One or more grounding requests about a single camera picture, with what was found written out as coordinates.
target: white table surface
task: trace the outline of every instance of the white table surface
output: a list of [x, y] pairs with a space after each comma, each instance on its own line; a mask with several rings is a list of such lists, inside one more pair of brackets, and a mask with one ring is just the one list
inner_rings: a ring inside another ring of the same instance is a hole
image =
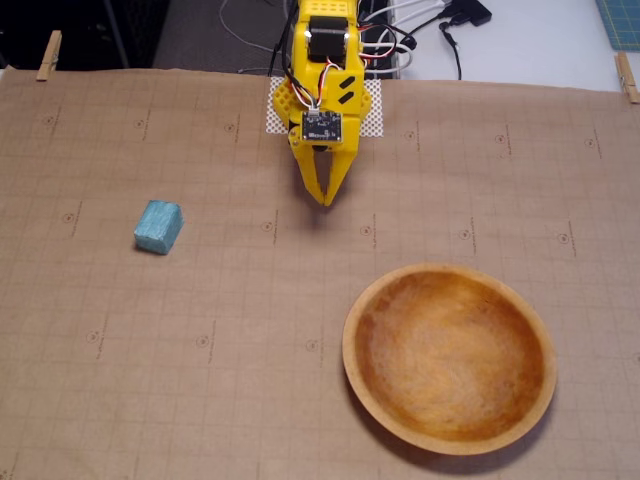
[[[406, 0], [393, 0], [402, 3]], [[458, 42], [463, 80], [620, 91], [611, 48], [595, 0], [481, 0], [489, 23], [449, 31]], [[396, 18], [432, 3], [395, 10]], [[405, 31], [435, 16], [427, 12], [400, 25]], [[434, 22], [416, 34], [418, 47], [403, 79], [457, 78], [453, 51]], [[629, 53], [640, 78], [640, 53]]]

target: blue cube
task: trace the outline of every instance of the blue cube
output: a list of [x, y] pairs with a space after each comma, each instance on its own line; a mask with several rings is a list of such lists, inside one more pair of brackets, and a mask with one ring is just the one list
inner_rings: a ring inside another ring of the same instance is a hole
[[182, 210], [176, 203], [151, 200], [133, 235], [138, 248], [166, 255], [184, 225]]

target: cable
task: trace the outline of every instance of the cable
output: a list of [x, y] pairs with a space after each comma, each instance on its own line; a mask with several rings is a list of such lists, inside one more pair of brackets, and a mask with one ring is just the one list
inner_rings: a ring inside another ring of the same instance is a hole
[[367, 73], [373, 73], [375, 75], [384, 75], [384, 74], [396, 73], [401, 70], [404, 70], [409, 65], [411, 65], [411, 62], [413, 62], [413, 54], [411, 54], [410, 52], [407, 52], [407, 53], [409, 53], [409, 59], [407, 60], [406, 63], [403, 63], [402, 65], [398, 65], [397, 67], [394, 67], [394, 68], [386, 68], [384, 70], [367, 70]]
[[458, 66], [458, 80], [462, 80], [462, 66], [460, 65], [460, 55], [458, 55], [458, 44], [455, 42], [451, 34], [447, 32], [447, 29], [449, 28], [450, 25], [451, 24], [448, 22], [442, 22], [440, 24], [440, 31], [444, 35], [444, 38], [447, 41], [447, 43], [451, 45], [451, 48], [453, 48], [453, 53], [456, 56], [456, 65]]
[[[429, 5], [425, 8], [421, 8], [419, 10], [416, 10], [415, 12], [412, 12], [408, 15], [405, 15], [404, 17], [400, 18], [399, 20], [393, 22], [391, 24], [391, 26], [393, 27], [397, 27], [398, 25], [400, 25], [401, 23], [407, 22], [415, 17], [418, 17], [420, 15], [422, 15], [423, 13], [426, 13], [428, 11], [434, 10], [436, 8], [444, 8], [445, 7], [445, 3], [443, 0], [437, 0], [435, 3], [433, 3], [432, 5]], [[378, 38], [377, 43], [380, 43], [384, 40], [384, 37], [387, 35], [387, 32], [384, 31], [382, 32], [382, 34], [380, 35], [380, 37]], [[407, 68], [409, 66], [409, 64], [411, 63], [411, 61], [409, 61], [409, 63], [407, 65], [402, 66], [402, 68], [397, 67], [397, 69], [387, 69], [387, 70], [378, 70], [375, 73], [376, 74], [382, 74], [382, 73], [393, 73], [393, 72], [399, 72], [400, 70], [403, 70], [405, 68]]]
[[222, 5], [220, 5], [220, 9], [218, 10], [218, 18], [220, 19], [220, 23], [222, 24], [222, 27], [229, 32], [236, 40], [241, 41], [242, 43], [244, 43], [245, 45], [249, 45], [250, 47], [253, 48], [257, 48], [259, 50], [263, 50], [265, 52], [269, 52], [272, 53], [271, 48], [268, 47], [264, 47], [262, 45], [258, 45], [257, 43], [253, 43], [250, 42], [248, 40], [245, 40], [244, 38], [242, 38], [240, 35], [238, 35], [236, 32], [234, 32], [233, 30], [231, 30], [227, 24], [224, 22], [224, 17], [222, 15], [222, 11], [225, 9], [225, 7], [227, 6], [227, 3], [229, 3], [229, 0], [222, 0]]
[[[287, 63], [288, 60], [287, 60], [286, 50], [287, 50], [287, 47], [289, 46], [289, 30], [291, 28], [291, 24], [293, 23], [294, 17], [298, 13], [298, 8], [299, 8], [297, 0], [291, 0], [291, 2], [289, 3], [289, 6], [290, 7], [287, 15], [287, 21], [282, 30], [280, 41], [273, 48], [273, 51], [271, 54], [271, 63], [269, 65], [269, 76], [271, 76], [271, 72], [273, 71], [273, 65], [275, 63], [276, 55], [278, 54], [278, 52], [280, 52], [280, 59], [282, 61], [282, 70], [284, 71], [285, 76], [289, 79], [289, 82], [291, 82], [291, 87], [293, 88], [293, 91], [296, 94], [296, 97], [298, 97], [298, 100], [300, 101], [300, 103], [302, 103], [305, 107], [309, 108], [310, 110], [311, 109], [317, 110], [318, 108], [317, 100], [315, 99], [313, 94], [307, 88], [305, 88], [300, 83], [300, 81], [295, 77], [295, 75], [291, 71], [290, 65]], [[306, 97], [309, 103], [303, 100], [302, 96]]]
[[[365, 43], [365, 44], [363, 44], [363, 46], [364, 46], [364, 48], [381, 48], [381, 47], [390, 47], [390, 46], [393, 46], [393, 44], [389, 43], [389, 42], [384, 42], [384, 43]], [[384, 69], [384, 70], [369, 70], [369, 69], [367, 69], [367, 72], [368, 73], [375, 73], [375, 74], [395, 73], [395, 72], [399, 72], [400, 70], [404, 70], [409, 65], [411, 65], [411, 62], [413, 62], [413, 53], [412, 53], [411, 49], [409, 47], [407, 47], [406, 45], [403, 45], [402, 43], [397, 44], [396, 48], [399, 49], [399, 50], [402, 50], [403, 53], [406, 53], [406, 54], [409, 55], [409, 58], [408, 58], [406, 63], [403, 63], [402, 65], [398, 65], [395, 68], [388, 68], [388, 69]]]
[[384, 23], [384, 24], [370, 24], [370, 25], [365, 25], [365, 26], [360, 27], [359, 30], [360, 30], [360, 32], [362, 34], [362, 32], [366, 32], [367, 30], [371, 30], [372, 28], [376, 28], [376, 27], [384, 27], [387, 31], [389, 31], [391, 33], [391, 37], [393, 38], [393, 43], [389, 45], [389, 47], [390, 47], [389, 50], [387, 50], [383, 54], [361, 53], [360, 54], [361, 58], [366, 58], [366, 59], [386, 58], [386, 57], [392, 55], [396, 51], [396, 47], [398, 45], [398, 37], [395, 34], [394, 28], [391, 25], [387, 25], [386, 23]]
[[413, 35], [413, 34], [415, 34], [415, 33], [418, 33], [418, 31], [422, 30], [422, 29], [423, 29], [424, 27], [426, 27], [427, 25], [431, 25], [433, 22], [435, 22], [435, 21], [437, 21], [437, 20], [440, 20], [440, 19], [444, 18], [444, 17], [441, 17], [441, 15], [442, 15], [442, 13], [440, 13], [440, 14], [436, 15], [435, 17], [433, 17], [433, 18], [431, 18], [431, 19], [427, 20], [427, 21], [426, 21], [426, 22], [424, 22], [424, 23], [421, 23], [421, 24], [420, 24], [420, 25], [418, 25], [416, 28], [414, 28], [413, 30], [411, 30], [409, 33], [410, 33], [411, 35]]
[[417, 32], [419, 32], [420, 30], [422, 30], [424, 27], [426, 27], [427, 25], [431, 25], [433, 22], [435, 22], [437, 20], [441, 20], [443, 18], [451, 18], [454, 15], [459, 14], [460, 12], [462, 12], [462, 7], [459, 5], [459, 3], [458, 2], [452, 2], [448, 6], [446, 6], [445, 9], [443, 11], [441, 11], [438, 15], [436, 15], [433, 18], [430, 18], [429, 20], [427, 20], [424, 23], [421, 23], [416, 28], [411, 30], [409, 33], [411, 35], [414, 35]]
[[[423, 13], [429, 12], [431, 10], [435, 10], [436, 8], [444, 8], [445, 4], [442, 0], [437, 0], [433, 5], [429, 5], [428, 7], [425, 8], [421, 8], [419, 10], [416, 10], [415, 12], [412, 12], [408, 15], [405, 15], [404, 17], [402, 17], [399, 20], [396, 20], [395, 22], [393, 22], [391, 24], [391, 26], [393, 27], [397, 27], [398, 25], [400, 25], [401, 23], [407, 22], [415, 17], [419, 17], [420, 15], [422, 15]], [[387, 32], [383, 32], [382, 35], [380, 35], [380, 38], [378, 38], [378, 43], [382, 42], [384, 40], [385, 35], [387, 34]]]
[[[251, 67], [251, 68], [241, 68], [236, 73], [260, 72], [260, 71], [267, 71], [267, 70], [269, 70], [269, 67]], [[282, 72], [282, 70], [280, 70], [279, 68], [274, 68], [274, 70], [277, 72]]]
[[375, 12], [373, 12], [371, 15], [367, 16], [364, 18], [363, 22], [368, 22], [369, 20], [371, 20], [373, 17], [380, 15], [381, 13], [384, 12], [388, 12], [389, 10], [396, 10], [398, 8], [402, 8], [402, 7], [408, 7], [410, 5], [415, 5], [416, 3], [421, 3], [424, 0], [410, 0], [408, 2], [404, 2], [404, 3], [399, 3], [398, 5], [389, 5], [388, 7], [385, 8], [381, 8], [380, 10], [376, 10]]
[[331, 68], [335, 68], [336, 70], [342, 70], [339, 65], [333, 63], [329, 58], [327, 58], [327, 65], [322, 70], [320, 74], [320, 78], [318, 79], [318, 107], [322, 103], [322, 90], [324, 89], [324, 82], [327, 78], [327, 74]]

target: bowl rim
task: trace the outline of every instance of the bowl rim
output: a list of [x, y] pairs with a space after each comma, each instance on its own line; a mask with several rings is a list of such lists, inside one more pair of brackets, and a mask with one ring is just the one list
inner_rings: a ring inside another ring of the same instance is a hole
[[[358, 367], [355, 349], [355, 335], [362, 312], [384, 287], [401, 277], [415, 273], [452, 273], [480, 282], [502, 295], [516, 307], [529, 322], [542, 349], [545, 364], [544, 380], [540, 394], [529, 412], [509, 430], [495, 437], [475, 442], [443, 440], [424, 433], [418, 433], [407, 428], [389, 415], [365, 385]], [[342, 359], [351, 387], [367, 411], [382, 424], [382, 426], [416, 447], [449, 455], [478, 455], [488, 453], [506, 447], [520, 439], [538, 423], [546, 412], [553, 397], [558, 375], [556, 353], [551, 341], [551, 336], [532, 306], [513, 289], [485, 273], [465, 266], [438, 263], [420, 263], [402, 267], [386, 273], [369, 285], [355, 301], [345, 320], [342, 334]]]

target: wooden clothespin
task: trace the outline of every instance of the wooden clothespin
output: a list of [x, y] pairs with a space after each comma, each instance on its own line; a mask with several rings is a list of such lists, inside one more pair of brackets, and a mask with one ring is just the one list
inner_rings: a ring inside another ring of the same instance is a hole
[[49, 37], [49, 43], [47, 49], [42, 57], [42, 64], [36, 80], [39, 82], [46, 82], [49, 80], [49, 74], [56, 69], [56, 63], [58, 63], [58, 55], [60, 54], [60, 43], [62, 43], [62, 32], [60, 30], [54, 30]]
[[636, 80], [633, 78], [633, 72], [631, 72], [631, 65], [629, 64], [627, 54], [620, 52], [615, 58], [622, 91], [627, 94], [631, 103], [640, 103], [640, 93], [638, 93], [638, 89], [636, 88]]

